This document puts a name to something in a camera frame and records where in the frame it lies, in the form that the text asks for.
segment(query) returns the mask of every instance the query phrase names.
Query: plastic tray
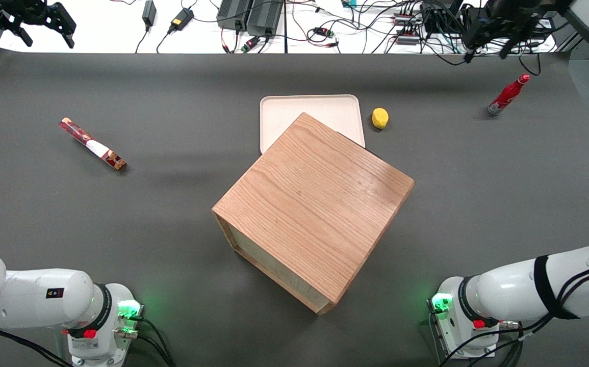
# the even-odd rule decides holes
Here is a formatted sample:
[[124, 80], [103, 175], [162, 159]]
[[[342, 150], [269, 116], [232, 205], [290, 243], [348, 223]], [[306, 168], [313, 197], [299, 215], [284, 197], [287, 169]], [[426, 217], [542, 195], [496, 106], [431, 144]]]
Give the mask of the plastic tray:
[[273, 95], [260, 101], [261, 153], [303, 112], [364, 148], [360, 104], [354, 95]]

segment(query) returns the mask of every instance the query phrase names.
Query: wood grain surface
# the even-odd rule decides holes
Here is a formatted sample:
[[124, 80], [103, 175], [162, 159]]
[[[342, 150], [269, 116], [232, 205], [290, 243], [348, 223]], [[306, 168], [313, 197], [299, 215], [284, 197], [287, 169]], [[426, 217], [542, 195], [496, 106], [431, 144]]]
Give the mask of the wood grain surface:
[[[213, 212], [236, 251], [235, 230], [303, 280], [299, 286], [312, 286], [334, 306], [414, 184], [366, 149], [301, 114]], [[274, 265], [262, 265], [259, 269], [272, 279], [287, 277], [276, 274]], [[280, 280], [301, 299], [301, 293], [292, 291], [297, 286], [291, 279]], [[318, 302], [313, 304], [319, 312]]]

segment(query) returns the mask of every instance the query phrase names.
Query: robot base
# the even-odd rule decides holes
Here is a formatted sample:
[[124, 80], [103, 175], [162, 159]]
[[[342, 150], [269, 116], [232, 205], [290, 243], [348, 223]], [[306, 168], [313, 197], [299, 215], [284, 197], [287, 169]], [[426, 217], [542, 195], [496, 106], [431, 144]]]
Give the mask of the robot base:
[[[446, 354], [451, 353], [460, 346], [460, 344], [476, 335], [499, 330], [498, 325], [491, 328], [479, 329], [473, 327], [473, 322], [464, 314], [462, 307], [459, 304], [459, 300], [457, 299], [457, 290], [463, 279], [463, 277], [457, 276], [450, 277], [439, 286], [439, 290], [437, 291], [438, 295], [446, 295], [446, 298], [448, 298], [448, 302], [446, 303], [447, 309], [444, 312], [434, 314], [438, 326], [437, 334], [440, 336], [439, 340], [441, 341], [441, 344], [443, 344]], [[496, 334], [479, 337], [457, 351], [451, 359], [481, 357], [485, 353], [496, 348], [497, 341], [498, 335]], [[494, 355], [495, 353], [491, 353], [487, 358], [494, 357]]]
[[[93, 339], [74, 338], [68, 335], [68, 348], [72, 355], [72, 365], [84, 367], [121, 367], [126, 360], [126, 353], [131, 339], [115, 333], [115, 330], [135, 330], [136, 321], [130, 321], [119, 315], [119, 303], [133, 300], [133, 295], [126, 286], [116, 283], [107, 284], [111, 293], [111, 312], [103, 327]], [[138, 316], [142, 307], [139, 304]]]

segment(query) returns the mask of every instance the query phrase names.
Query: red aluminum bottle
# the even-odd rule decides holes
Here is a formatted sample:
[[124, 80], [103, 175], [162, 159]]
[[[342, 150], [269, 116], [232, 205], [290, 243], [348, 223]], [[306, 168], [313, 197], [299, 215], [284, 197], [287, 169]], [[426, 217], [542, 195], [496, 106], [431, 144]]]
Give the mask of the red aluminum bottle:
[[514, 98], [516, 98], [519, 93], [521, 93], [521, 88], [530, 80], [530, 75], [523, 74], [519, 76], [516, 82], [506, 86], [502, 92], [500, 92], [499, 96], [490, 103], [490, 106], [487, 108], [490, 114], [496, 116], [500, 115], [500, 112], [510, 104]]

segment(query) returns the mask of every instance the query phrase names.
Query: label sticker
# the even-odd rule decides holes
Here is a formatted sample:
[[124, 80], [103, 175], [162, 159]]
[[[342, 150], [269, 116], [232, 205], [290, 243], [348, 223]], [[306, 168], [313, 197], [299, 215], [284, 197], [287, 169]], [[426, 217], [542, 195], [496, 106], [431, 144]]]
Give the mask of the label sticker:
[[96, 337], [94, 339], [72, 339], [72, 348], [80, 351], [97, 349], [99, 348], [99, 340]]

